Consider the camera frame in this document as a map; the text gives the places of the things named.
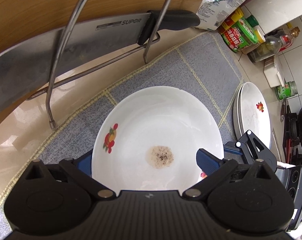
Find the dark soy sauce bottle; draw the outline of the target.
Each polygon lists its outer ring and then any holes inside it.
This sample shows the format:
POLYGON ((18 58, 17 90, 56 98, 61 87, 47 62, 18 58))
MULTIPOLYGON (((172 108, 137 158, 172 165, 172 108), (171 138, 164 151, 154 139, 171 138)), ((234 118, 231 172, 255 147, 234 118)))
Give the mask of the dark soy sauce bottle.
POLYGON ((230 27, 232 27, 240 18, 244 16, 241 8, 234 10, 218 27, 219 34, 225 33, 230 27))

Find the wooden cutting board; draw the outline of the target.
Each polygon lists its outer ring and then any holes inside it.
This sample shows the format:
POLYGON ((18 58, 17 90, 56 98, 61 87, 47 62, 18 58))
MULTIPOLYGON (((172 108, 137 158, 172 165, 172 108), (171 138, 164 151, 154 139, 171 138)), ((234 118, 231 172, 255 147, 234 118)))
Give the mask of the wooden cutting board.
MULTIPOLYGON (((88 0, 79 20, 159 10, 165 0, 88 0)), ((67 24, 78 0, 0 0, 0 53, 67 24)))

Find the clear glass oil bottle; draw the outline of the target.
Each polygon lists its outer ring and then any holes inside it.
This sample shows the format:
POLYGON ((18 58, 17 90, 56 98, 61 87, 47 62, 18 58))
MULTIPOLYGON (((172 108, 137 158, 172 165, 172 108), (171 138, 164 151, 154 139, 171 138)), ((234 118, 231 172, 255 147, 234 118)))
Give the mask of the clear glass oil bottle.
POLYGON ((267 36, 266 41, 249 52, 247 56, 253 63, 268 59, 277 54, 282 48, 289 47, 293 43, 293 39, 294 36, 291 34, 267 36))

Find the stained floral white plate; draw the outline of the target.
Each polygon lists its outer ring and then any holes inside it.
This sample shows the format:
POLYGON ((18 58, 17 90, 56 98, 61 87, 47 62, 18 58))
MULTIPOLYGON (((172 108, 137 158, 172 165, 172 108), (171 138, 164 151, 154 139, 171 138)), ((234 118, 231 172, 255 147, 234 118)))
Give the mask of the stained floral white plate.
POLYGON ((224 157, 219 128, 190 93, 168 86, 139 90, 123 99, 99 129, 92 177, 122 190, 184 191, 201 180, 199 149, 224 157))

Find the small green label jar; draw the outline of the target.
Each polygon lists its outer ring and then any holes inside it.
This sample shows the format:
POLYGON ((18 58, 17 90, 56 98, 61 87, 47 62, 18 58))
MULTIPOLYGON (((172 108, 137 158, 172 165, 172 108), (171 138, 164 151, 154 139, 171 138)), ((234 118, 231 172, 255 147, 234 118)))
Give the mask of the small green label jar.
POLYGON ((298 88, 295 81, 288 81, 284 86, 277 86, 275 88, 275 94, 278 100, 283 100, 297 95, 298 88))

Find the white clipped food bag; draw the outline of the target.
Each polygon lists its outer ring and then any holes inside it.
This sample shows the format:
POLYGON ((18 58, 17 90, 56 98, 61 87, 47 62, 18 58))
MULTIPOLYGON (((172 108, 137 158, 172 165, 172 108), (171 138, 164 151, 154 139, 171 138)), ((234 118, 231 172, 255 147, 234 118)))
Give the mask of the white clipped food bag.
POLYGON ((246 0, 202 0, 197 10, 200 23, 195 28, 215 31, 246 0))

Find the grey teal checked towel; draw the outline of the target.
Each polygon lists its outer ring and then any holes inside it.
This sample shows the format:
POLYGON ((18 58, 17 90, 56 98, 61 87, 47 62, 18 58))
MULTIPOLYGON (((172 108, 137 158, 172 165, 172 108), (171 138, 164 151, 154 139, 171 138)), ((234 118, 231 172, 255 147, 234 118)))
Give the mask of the grey teal checked towel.
POLYGON ((56 88, 49 127, 44 96, 25 101, 0 124, 0 239, 10 233, 3 202, 26 165, 35 158, 56 163, 94 146, 108 113, 126 96, 151 86, 172 86, 197 97, 214 117, 224 142, 235 139, 232 108, 242 77, 217 33, 196 29, 161 31, 150 63, 134 53, 88 76, 56 88))

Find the yellow lid spice jar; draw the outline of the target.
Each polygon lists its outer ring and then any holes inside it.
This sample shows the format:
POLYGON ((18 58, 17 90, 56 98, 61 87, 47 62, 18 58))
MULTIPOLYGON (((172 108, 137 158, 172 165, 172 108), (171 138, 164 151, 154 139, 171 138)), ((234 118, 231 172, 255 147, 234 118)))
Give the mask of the yellow lid spice jar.
POLYGON ((257 37, 257 43, 254 45, 251 45, 250 47, 248 47, 246 49, 246 51, 243 51, 243 53, 245 55, 247 55, 248 53, 250 53, 251 51, 255 50, 256 48, 258 48, 261 44, 263 44, 266 40, 265 37, 261 34, 261 32, 259 31, 259 29, 255 28, 254 29, 255 35, 257 37))

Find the green lid sauce jar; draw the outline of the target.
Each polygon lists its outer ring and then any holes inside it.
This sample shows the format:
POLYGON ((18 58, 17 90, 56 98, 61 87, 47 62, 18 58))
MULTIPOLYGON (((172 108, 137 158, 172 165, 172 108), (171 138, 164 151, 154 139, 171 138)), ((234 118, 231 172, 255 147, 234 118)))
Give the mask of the green lid sauce jar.
POLYGON ((221 36, 227 46, 235 53, 258 43, 253 27, 245 18, 240 18, 221 36))

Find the white seasoning box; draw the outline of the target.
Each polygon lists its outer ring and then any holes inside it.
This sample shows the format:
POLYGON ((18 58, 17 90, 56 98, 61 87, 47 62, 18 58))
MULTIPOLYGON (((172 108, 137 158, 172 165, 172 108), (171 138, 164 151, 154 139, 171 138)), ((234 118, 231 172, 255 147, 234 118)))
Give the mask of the white seasoning box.
POLYGON ((274 55, 265 60, 263 73, 270 86, 274 88, 285 85, 285 77, 282 71, 282 64, 278 55, 274 55))

